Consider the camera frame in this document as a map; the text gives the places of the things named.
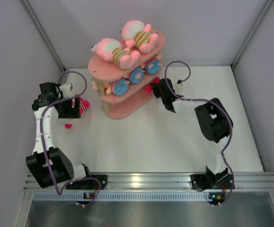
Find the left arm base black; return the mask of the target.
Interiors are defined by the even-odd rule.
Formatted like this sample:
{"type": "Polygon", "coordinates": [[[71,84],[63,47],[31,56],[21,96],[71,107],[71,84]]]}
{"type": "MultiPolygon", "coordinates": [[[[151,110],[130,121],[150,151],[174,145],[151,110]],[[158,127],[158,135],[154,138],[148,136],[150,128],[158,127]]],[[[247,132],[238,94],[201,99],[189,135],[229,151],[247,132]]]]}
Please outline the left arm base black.
{"type": "Polygon", "coordinates": [[[103,190],[107,186],[108,176],[95,174],[89,180],[79,179],[66,186],[67,190],[103,190]]]}

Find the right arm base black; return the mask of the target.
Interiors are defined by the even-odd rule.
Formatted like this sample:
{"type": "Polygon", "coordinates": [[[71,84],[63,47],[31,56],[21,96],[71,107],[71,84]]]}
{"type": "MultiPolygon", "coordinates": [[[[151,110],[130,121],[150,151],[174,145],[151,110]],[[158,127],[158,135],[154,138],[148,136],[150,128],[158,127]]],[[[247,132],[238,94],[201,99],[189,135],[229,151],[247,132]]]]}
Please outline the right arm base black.
{"type": "Polygon", "coordinates": [[[221,190],[231,189],[233,179],[232,175],[227,174],[223,176],[209,175],[209,174],[194,174],[190,176],[191,187],[197,191],[204,191],[208,189],[221,190]]]}

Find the small pink frog plush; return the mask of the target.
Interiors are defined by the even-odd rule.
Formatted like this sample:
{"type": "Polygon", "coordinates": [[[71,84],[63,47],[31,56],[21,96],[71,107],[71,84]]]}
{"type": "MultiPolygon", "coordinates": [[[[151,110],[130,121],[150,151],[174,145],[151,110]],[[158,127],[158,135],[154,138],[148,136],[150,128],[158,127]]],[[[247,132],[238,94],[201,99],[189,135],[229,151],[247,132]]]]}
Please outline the small pink frog plush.
{"type": "Polygon", "coordinates": [[[159,35],[152,33],[151,24],[144,24],[140,20],[128,21],[120,34],[127,47],[136,47],[141,54],[150,53],[159,40],[159,35]]]}

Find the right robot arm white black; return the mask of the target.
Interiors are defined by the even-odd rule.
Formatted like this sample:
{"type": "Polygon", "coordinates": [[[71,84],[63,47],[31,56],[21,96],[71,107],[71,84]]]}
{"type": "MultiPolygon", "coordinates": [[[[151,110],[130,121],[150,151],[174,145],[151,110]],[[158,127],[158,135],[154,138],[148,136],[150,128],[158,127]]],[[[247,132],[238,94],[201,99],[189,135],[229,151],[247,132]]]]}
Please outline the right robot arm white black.
{"type": "Polygon", "coordinates": [[[220,100],[184,98],[175,94],[170,79],[155,79],[151,88],[166,110],[197,119],[201,133],[209,143],[206,182],[213,188],[221,185],[229,169],[224,160],[224,150],[231,141],[233,122],[220,100]]]}

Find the large pink frog plush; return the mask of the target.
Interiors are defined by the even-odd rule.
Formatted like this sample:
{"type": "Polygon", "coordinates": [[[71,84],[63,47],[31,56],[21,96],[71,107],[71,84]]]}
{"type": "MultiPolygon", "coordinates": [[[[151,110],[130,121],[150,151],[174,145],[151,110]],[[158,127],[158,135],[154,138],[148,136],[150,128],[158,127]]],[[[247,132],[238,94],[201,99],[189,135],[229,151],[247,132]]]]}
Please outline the large pink frog plush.
{"type": "Polygon", "coordinates": [[[122,44],[112,38],[103,38],[93,45],[91,51],[106,62],[113,62],[123,70],[129,70],[140,59],[139,51],[130,51],[129,47],[123,48],[122,44]]]}

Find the white glasses plush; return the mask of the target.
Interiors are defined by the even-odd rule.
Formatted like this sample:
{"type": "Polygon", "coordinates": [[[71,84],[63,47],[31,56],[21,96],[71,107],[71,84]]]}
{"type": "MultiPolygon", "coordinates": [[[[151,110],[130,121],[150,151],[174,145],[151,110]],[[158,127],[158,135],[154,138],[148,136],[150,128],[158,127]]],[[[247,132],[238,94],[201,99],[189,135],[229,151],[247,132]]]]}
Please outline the white glasses plush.
{"type": "MultiPolygon", "coordinates": [[[[80,116],[90,107],[90,103],[86,100],[83,99],[82,97],[79,98],[79,113],[80,116]]],[[[69,118],[62,120],[65,124],[66,129],[71,129],[73,124],[75,124],[78,121],[78,118],[69,118]]]]}
{"type": "Polygon", "coordinates": [[[151,80],[149,83],[147,83],[146,85],[143,86],[142,90],[147,92],[147,93],[151,93],[153,91],[153,84],[158,83],[160,80],[159,77],[154,78],[153,80],[151,80]]]}

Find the orange-head blue-body plush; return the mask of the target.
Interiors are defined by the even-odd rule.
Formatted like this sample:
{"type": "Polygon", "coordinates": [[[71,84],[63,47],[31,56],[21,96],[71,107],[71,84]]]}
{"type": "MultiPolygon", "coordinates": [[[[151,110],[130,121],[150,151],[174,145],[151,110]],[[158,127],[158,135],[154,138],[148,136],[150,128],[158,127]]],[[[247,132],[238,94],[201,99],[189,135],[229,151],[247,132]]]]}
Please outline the orange-head blue-body plush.
{"type": "Polygon", "coordinates": [[[161,63],[162,55],[157,54],[147,61],[145,61],[143,64],[140,65],[140,67],[149,75],[154,75],[157,72],[160,71],[162,67],[161,63]]]}

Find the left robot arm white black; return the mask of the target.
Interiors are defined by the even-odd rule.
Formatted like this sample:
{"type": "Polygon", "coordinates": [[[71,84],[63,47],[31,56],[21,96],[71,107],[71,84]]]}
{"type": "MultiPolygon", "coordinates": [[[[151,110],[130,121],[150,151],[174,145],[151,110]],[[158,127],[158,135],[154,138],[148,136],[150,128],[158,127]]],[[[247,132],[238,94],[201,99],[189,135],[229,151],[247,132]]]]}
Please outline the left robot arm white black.
{"type": "Polygon", "coordinates": [[[42,188],[70,180],[82,188],[92,185],[93,178],[84,164],[74,165],[58,147],[57,123],[62,120],[66,128],[81,118],[89,102],[75,97],[70,83],[40,84],[41,93],[32,104],[36,119],[36,137],[32,155],[26,157],[26,165],[42,188]]]}

